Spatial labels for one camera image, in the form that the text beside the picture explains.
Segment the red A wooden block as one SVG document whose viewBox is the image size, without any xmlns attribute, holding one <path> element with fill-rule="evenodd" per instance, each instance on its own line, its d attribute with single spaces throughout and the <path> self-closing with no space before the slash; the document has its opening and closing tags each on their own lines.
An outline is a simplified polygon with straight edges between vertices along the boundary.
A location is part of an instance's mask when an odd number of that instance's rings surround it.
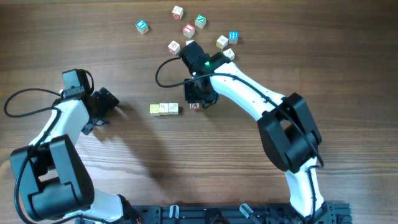
<svg viewBox="0 0 398 224">
<path fill-rule="evenodd" d="M 200 103 L 190 103 L 190 109 L 191 110 L 199 110 L 201 108 Z"/>
</svg>

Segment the white fish wooden block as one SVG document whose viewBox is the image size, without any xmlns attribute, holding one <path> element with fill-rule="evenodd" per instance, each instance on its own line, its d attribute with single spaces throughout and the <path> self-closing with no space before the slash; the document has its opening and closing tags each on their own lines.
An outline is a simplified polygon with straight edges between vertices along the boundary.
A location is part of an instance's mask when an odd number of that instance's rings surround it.
<svg viewBox="0 0 398 224">
<path fill-rule="evenodd" d="M 179 105 L 178 103 L 169 103 L 168 111 L 170 115 L 179 114 Z"/>
</svg>

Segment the white yellow edged block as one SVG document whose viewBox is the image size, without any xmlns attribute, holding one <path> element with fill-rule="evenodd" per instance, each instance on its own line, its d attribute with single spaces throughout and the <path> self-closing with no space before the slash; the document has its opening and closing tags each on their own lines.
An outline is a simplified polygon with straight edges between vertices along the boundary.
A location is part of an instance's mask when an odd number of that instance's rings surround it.
<svg viewBox="0 0 398 224">
<path fill-rule="evenodd" d="M 160 103 L 159 104 L 159 114 L 161 116 L 169 115 L 169 104 L 168 103 Z"/>
</svg>

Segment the yellow top wooden block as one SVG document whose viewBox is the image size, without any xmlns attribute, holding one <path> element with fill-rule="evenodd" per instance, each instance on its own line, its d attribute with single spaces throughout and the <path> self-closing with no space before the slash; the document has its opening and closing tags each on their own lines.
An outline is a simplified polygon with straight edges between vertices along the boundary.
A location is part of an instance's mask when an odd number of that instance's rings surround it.
<svg viewBox="0 0 398 224">
<path fill-rule="evenodd" d="M 159 116 L 160 115 L 160 105 L 159 104 L 150 104 L 150 115 L 151 116 Z"/>
</svg>

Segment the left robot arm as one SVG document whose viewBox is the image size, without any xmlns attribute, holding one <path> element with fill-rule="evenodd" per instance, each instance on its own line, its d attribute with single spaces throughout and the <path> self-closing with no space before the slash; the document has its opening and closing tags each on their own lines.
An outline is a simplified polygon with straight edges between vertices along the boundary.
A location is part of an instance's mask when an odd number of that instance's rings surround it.
<svg viewBox="0 0 398 224">
<path fill-rule="evenodd" d="M 75 149 L 80 134 L 107 123 L 104 117 L 118 99 L 105 88 L 95 91 L 87 70 L 69 70 L 62 78 L 65 88 L 49 106 L 49 121 L 34 140 L 10 156 L 18 215 L 24 223 L 140 223 L 141 216 L 122 195 L 93 187 Z"/>
</svg>

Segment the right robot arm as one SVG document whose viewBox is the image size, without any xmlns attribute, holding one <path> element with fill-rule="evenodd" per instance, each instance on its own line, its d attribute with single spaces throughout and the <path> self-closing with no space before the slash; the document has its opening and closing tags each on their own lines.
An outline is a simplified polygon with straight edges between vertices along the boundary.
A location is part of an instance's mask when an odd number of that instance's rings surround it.
<svg viewBox="0 0 398 224">
<path fill-rule="evenodd" d="M 315 173 L 323 166 L 318 152 L 322 137 L 304 98 L 268 90 L 226 55 L 209 56 L 196 42 L 186 45 L 179 57 L 192 76 L 183 84 L 185 100 L 205 109 L 223 95 L 249 113 L 266 156 L 287 178 L 291 206 L 302 217 L 314 219 L 323 203 Z"/>
</svg>

